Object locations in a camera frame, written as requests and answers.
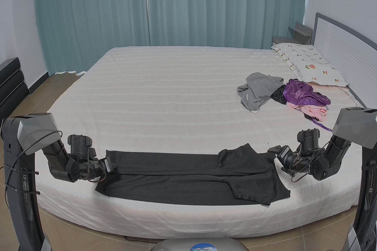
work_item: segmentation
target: blue sticker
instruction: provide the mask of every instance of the blue sticker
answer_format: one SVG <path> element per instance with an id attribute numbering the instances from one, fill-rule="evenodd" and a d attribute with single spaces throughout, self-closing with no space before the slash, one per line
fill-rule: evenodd
<path id="1" fill-rule="evenodd" d="M 201 243 L 193 246 L 190 251 L 217 251 L 217 249 L 214 245 Z"/>

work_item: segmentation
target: bed sheet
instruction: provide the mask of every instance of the bed sheet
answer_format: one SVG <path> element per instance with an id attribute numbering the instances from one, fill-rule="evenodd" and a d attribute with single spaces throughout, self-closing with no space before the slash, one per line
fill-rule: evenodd
<path id="1" fill-rule="evenodd" d="M 98 158 L 106 149 L 217 154 L 246 143 L 259 153 L 275 145 L 296 148 L 297 132 L 315 127 L 301 112 L 270 99 L 253 114 L 240 103 L 237 86 L 257 71 L 285 82 L 294 77 L 274 50 L 113 48 L 49 112 L 64 143 L 70 134 L 88 135 Z M 355 106 L 345 89 L 316 89 L 332 102 L 327 127 L 333 127 L 342 107 Z M 320 131 L 324 145 L 331 133 Z M 148 238 L 250 237 L 292 229 L 356 205 L 361 147 L 352 144 L 339 173 L 324 181 L 307 176 L 291 183 L 276 160 L 291 197 L 270 206 L 186 206 L 106 197 L 95 191 L 96 184 L 54 179 L 42 152 L 36 153 L 35 165 L 40 206 L 79 225 Z"/>

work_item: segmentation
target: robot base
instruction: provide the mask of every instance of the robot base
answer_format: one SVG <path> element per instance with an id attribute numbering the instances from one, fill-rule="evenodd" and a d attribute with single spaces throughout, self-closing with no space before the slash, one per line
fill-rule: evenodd
<path id="1" fill-rule="evenodd" d="M 247 251 L 238 240 L 228 238 L 168 239 L 151 251 Z"/>

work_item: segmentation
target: pink cloth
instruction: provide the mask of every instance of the pink cloth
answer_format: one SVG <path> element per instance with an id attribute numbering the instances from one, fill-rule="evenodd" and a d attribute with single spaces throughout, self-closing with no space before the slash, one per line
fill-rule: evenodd
<path id="1" fill-rule="evenodd" d="M 310 117 L 317 118 L 318 121 L 320 122 L 324 121 L 326 112 L 327 112 L 327 109 L 324 106 L 313 106 L 313 105 L 298 106 L 289 102 L 287 102 L 286 105 L 287 107 L 291 107 L 305 114 L 308 114 Z"/>

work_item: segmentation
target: white pillow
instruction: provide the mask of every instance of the white pillow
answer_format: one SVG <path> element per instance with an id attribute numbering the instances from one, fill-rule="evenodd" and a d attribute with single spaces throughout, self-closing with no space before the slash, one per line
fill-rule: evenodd
<path id="1" fill-rule="evenodd" d="M 271 47 L 303 82 L 346 87 L 343 74 L 327 62 L 313 45 L 280 43 Z"/>

